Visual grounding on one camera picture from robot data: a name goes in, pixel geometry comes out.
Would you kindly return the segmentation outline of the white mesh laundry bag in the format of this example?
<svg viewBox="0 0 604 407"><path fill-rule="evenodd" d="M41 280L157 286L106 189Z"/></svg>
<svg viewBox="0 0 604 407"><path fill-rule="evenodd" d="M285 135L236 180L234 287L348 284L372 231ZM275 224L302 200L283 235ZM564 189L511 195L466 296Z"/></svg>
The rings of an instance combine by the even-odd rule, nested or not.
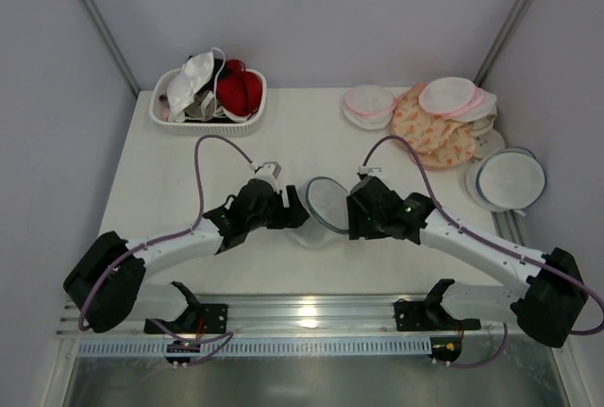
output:
<svg viewBox="0 0 604 407"><path fill-rule="evenodd" d="M309 218L300 228L290 229L288 235L306 248L328 246L347 236L347 195L345 187L333 178L309 179L298 189L298 197Z"/></svg>

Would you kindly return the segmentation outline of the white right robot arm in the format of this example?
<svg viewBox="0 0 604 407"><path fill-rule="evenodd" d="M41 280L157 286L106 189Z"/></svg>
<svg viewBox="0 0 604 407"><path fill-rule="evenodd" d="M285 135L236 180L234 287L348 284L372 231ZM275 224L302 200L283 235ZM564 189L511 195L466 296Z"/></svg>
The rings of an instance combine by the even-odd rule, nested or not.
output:
<svg viewBox="0 0 604 407"><path fill-rule="evenodd" d="M364 177L346 198L352 240L408 240L446 253L496 280L495 286L451 282L441 308L456 319L516 324L538 343L560 348L586 301L575 258L515 245L465 224L434 199L401 198L380 178Z"/></svg>

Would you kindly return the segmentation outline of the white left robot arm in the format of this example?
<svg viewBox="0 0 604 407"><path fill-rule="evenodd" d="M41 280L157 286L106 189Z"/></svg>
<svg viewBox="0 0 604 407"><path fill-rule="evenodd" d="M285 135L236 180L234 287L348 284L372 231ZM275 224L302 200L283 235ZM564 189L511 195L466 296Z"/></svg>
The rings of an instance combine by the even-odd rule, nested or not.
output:
<svg viewBox="0 0 604 407"><path fill-rule="evenodd" d="M157 333L222 332L208 308L180 281L149 283L181 263L242 245L257 229L298 229L309 219L293 185L282 191L262 179L249 180L237 195L205 212L189 229L128 241L116 232L100 235L69 273L63 289L79 309L81 331L103 333L124 321Z"/></svg>

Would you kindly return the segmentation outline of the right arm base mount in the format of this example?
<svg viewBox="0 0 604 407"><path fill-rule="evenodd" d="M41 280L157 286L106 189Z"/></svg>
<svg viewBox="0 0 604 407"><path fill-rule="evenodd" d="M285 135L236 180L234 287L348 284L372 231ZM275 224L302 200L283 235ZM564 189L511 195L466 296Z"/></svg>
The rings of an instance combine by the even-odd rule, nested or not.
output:
<svg viewBox="0 0 604 407"><path fill-rule="evenodd" d="M399 299L394 304L397 331L478 331L478 319L459 320L452 317L440 304Z"/></svg>

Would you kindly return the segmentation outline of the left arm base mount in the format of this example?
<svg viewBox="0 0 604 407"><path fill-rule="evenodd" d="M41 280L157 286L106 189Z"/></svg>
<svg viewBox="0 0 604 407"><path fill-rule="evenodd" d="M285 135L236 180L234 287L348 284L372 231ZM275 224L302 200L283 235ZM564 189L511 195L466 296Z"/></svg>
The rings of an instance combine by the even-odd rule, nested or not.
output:
<svg viewBox="0 0 604 407"><path fill-rule="evenodd" d="M166 322L146 319L143 332L146 334L166 333L157 325L175 334L222 334L227 331L228 305L225 303L201 303L188 306L175 321Z"/></svg>

